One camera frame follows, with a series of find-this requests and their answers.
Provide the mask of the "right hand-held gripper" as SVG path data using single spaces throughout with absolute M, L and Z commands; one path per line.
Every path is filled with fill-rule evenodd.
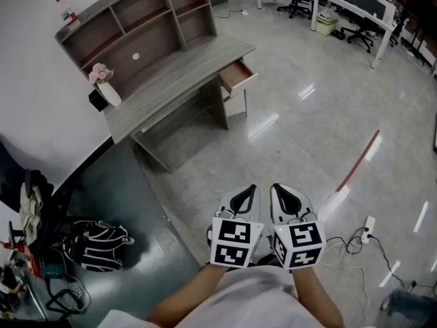
M 284 269 L 312 267 L 320 260 L 326 235 L 312 211 L 305 194 L 285 184 L 271 186 L 272 250 Z

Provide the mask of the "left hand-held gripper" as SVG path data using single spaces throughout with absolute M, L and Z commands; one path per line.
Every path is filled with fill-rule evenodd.
M 248 184 L 226 193 L 214 213 L 207 235 L 210 263 L 247 268 L 264 238 L 264 228 L 259 187 Z

